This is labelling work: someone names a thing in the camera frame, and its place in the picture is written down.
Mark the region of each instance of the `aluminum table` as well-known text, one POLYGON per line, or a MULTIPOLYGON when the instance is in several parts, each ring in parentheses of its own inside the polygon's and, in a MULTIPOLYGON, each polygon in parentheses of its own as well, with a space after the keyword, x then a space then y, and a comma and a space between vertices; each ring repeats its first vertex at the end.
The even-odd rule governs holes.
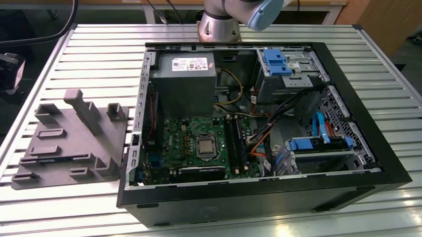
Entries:
MULTIPOLYGON (((17 191, 11 178, 29 148, 39 104, 81 88, 86 101, 130 106, 146 42, 197 41, 197 25, 78 25, 59 40, 0 147, 0 235, 57 236, 420 236, 422 225, 422 98, 364 30, 352 26, 284 25, 264 32, 242 27, 244 41, 322 41, 336 57, 413 182, 349 207, 208 224, 146 228, 118 209, 118 181, 17 191)), ((127 125, 130 143, 133 120, 127 125)))

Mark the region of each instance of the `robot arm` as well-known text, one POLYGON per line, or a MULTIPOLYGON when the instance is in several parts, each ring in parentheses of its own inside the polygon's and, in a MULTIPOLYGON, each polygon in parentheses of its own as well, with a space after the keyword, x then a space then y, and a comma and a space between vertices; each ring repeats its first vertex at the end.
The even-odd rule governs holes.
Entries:
POLYGON ((240 39, 240 21, 256 31, 274 22, 284 0, 206 0, 205 16, 200 25, 204 41, 228 42, 240 39))

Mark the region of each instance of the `motherboard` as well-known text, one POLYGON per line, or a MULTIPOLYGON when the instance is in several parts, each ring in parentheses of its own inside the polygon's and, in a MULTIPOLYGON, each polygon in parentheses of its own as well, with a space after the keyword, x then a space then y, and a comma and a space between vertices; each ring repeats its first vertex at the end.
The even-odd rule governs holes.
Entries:
POLYGON ((246 153, 252 134, 246 117, 168 119, 163 151, 150 154, 154 168, 145 170, 147 183, 260 177, 258 163, 246 153))

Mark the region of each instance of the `wooden cabinet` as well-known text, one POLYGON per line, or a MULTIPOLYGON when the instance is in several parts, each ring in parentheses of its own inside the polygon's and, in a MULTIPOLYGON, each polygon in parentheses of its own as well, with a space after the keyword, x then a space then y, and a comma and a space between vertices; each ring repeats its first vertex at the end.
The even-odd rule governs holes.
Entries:
POLYGON ((350 0, 336 24, 360 24, 388 55, 422 23, 422 0, 350 0))

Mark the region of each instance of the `table leg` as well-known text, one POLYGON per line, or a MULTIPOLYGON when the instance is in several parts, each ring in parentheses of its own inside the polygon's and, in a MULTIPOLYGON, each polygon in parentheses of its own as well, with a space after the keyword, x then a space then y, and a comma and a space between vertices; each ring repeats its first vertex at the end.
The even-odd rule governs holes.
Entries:
POLYGON ((344 6, 333 6, 328 15, 325 16, 324 25, 334 25, 338 15, 341 14, 344 6))
POLYGON ((150 5, 143 6, 147 24, 157 24, 157 18, 154 15, 154 9, 150 5))

